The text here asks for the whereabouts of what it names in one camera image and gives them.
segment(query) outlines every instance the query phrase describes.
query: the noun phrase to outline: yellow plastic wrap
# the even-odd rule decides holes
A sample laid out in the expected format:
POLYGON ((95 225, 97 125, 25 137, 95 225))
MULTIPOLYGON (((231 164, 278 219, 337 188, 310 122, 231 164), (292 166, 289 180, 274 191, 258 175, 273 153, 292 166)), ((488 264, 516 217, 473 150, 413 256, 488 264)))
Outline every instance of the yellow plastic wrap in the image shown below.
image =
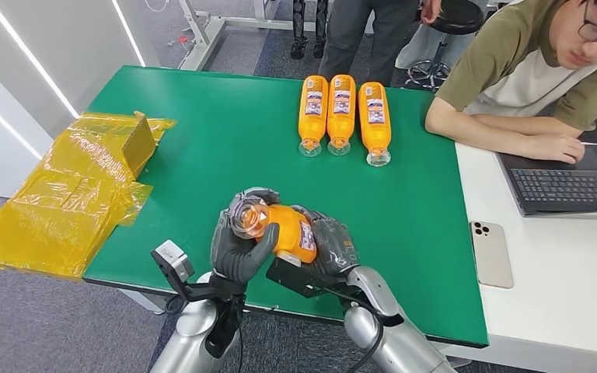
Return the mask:
POLYGON ((84 113, 0 210, 0 267, 80 279, 151 186, 135 180, 174 121, 84 113))

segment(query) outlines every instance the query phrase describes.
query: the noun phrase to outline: green table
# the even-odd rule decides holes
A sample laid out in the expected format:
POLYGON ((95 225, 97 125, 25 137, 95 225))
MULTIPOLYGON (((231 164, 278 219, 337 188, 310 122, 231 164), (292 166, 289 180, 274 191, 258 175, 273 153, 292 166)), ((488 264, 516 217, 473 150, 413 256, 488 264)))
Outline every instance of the green table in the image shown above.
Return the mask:
MULTIPOLYGON (((84 273, 88 282, 169 294, 149 255, 167 239, 208 272, 218 212, 248 187, 277 190, 344 222, 361 262, 377 269, 412 321, 436 340, 486 346, 487 331, 454 143, 423 128, 428 92, 388 89, 392 161, 365 162, 360 134, 351 152, 299 154, 301 82, 160 68, 123 67, 88 108, 177 120, 141 173, 154 189, 136 222, 118 227, 84 273)), ((247 303, 342 319, 332 295, 305 299, 264 273, 247 303)))

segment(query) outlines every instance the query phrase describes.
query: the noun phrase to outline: plastic bottle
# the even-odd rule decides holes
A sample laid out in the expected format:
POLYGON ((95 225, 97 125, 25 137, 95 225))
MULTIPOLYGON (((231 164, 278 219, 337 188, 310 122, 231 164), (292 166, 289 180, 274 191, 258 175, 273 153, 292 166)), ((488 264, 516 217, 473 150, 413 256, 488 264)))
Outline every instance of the plastic bottle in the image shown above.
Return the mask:
POLYGON ((303 81, 298 134, 301 144, 298 150, 306 157, 321 152, 321 138, 326 133, 326 105, 328 103, 328 82, 323 76, 311 75, 303 81))
POLYGON ((351 150, 349 138, 356 121, 356 82, 350 75, 335 75, 330 81, 328 105, 328 151, 345 155, 351 150))
POLYGON ((278 243, 274 254, 297 266, 311 263, 316 256, 312 227, 303 214, 289 206, 272 204, 255 196, 243 198, 230 210, 230 225, 243 239, 260 239, 270 223, 278 223, 278 243))
POLYGON ((358 99, 362 143, 369 152, 367 163, 374 167, 384 166, 390 162, 388 145, 392 137, 386 89, 377 82, 365 83, 358 99))

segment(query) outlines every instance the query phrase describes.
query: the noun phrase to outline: olive t-shirt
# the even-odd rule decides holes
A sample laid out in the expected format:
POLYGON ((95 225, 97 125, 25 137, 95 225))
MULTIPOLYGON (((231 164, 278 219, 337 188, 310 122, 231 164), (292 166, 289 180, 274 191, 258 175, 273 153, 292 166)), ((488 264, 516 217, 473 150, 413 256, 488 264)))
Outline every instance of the olive t-shirt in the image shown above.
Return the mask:
POLYGON ((557 100, 554 117, 583 131, 595 128, 597 64, 559 66, 550 24, 567 0, 522 0, 482 27, 436 94, 459 111, 533 117, 557 100))

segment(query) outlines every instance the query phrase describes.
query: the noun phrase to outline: smartphone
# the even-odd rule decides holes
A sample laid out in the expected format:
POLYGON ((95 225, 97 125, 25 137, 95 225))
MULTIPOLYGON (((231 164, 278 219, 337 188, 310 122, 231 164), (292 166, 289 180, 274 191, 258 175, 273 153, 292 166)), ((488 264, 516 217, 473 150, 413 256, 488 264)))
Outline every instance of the smartphone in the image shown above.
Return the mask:
POLYGON ((477 262, 477 279, 480 284, 511 289, 514 278, 511 275, 507 240, 500 225, 483 221, 470 222, 473 249, 477 262))

